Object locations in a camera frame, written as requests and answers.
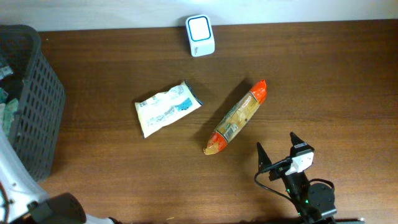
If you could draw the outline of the light teal wipes packet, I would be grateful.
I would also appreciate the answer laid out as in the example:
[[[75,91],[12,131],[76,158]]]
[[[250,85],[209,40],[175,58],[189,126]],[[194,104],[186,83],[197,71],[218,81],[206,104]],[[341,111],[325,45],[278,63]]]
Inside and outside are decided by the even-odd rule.
[[[17,98],[8,103],[1,103],[1,127],[6,137],[9,136],[11,124],[15,120],[15,113],[18,106],[19,101]]]

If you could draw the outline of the teal tissue pack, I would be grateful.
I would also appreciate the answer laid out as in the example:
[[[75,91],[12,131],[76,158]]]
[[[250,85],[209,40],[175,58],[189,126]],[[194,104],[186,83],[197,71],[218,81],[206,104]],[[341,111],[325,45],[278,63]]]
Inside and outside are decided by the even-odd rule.
[[[0,88],[0,104],[6,103],[8,95],[3,88]]]

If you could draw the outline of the orange pasta bag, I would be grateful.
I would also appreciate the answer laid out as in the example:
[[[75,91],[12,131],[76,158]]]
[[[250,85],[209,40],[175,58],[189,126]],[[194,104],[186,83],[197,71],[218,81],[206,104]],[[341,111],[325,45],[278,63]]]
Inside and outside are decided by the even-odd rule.
[[[203,150],[205,155],[221,152],[243,129],[267,97],[265,80],[257,82],[232,109],[224,116],[213,130]]]

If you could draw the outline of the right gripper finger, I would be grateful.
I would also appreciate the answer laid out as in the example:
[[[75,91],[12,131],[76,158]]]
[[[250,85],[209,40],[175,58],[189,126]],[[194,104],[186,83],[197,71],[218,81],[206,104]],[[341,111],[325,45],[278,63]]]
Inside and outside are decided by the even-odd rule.
[[[300,139],[294,132],[290,132],[290,140],[291,140],[293,146],[296,146],[298,144],[302,144],[305,142],[302,139]]]
[[[265,152],[260,142],[257,142],[257,154],[258,154],[258,173],[265,172],[266,169],[272,165],[269,156]]]

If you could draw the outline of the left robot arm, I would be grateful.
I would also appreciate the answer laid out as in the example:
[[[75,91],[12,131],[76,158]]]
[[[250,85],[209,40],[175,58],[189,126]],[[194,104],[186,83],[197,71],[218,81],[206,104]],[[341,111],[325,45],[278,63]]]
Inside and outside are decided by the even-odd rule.
[[[117,224],[87,214],[70,193],[50,197],[30,176],[1,131],[1,223]]]

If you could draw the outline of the cream snack bag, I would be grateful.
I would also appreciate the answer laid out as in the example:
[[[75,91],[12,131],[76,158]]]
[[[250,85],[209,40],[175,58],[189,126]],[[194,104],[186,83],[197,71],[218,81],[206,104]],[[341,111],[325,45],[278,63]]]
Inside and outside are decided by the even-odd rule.
[[[169,91],[135,103],[143,138],[168,126],[203,105],[186,80]]]

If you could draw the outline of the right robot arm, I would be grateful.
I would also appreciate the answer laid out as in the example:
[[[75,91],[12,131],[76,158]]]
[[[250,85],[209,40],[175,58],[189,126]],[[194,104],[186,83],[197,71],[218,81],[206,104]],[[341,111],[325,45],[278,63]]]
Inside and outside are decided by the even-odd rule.
[[[254,182],[261,188],[287,199],[295,207],[302,223],[335,223],[335,186],[325,179],[308,179],[305,170],[313,164],[315,149],[290,133],[292,147],[286,158],[271,162],[265,149],[257,143],[258,172]],[[282,194],[260,183],[261,174],[269,174],[269,180],[282,179],[286,194]]]

